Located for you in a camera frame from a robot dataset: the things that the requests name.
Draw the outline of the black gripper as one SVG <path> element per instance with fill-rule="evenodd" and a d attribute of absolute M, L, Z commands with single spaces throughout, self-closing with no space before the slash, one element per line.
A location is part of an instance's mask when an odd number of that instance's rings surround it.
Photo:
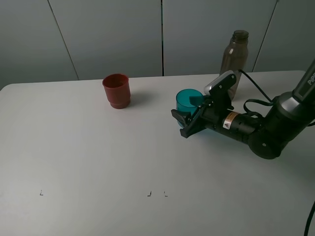
<path fill-rule="evenodd" d="M 242 143 L 247 143 L 252 133 L 256 131 L 256 119 L 233 111 L 230 101 L 214 101 L 210 96 L 203 96 L 200 110 L 194 118 L 191 112 L 171 110 L 171 115 L 177 120 L 180 134 L 188 138 L 204 129 L 210 129 Z"/>

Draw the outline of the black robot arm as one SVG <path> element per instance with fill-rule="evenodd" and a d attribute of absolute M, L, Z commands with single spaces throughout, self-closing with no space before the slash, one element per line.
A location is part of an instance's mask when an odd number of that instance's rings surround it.
<path fill-rule="evenodd" d="M 171 110 L 181 125 L 181 136 L 188 138 L 204 129 L 211 129 L 242 142 L 264 159 L 280 156 L 285 146 L 306 127 L 315 124 L 315 65 L 312 63 L 293 91 L 274 99 L 251 102 L 270 107 L 263 117 L 244 106 L 245 113 L 235 112 L 228 90 L 236 84 L 236 74 L 229 70 L 205 88 L 202 96 L 192 96 L 193 113 Z"/>

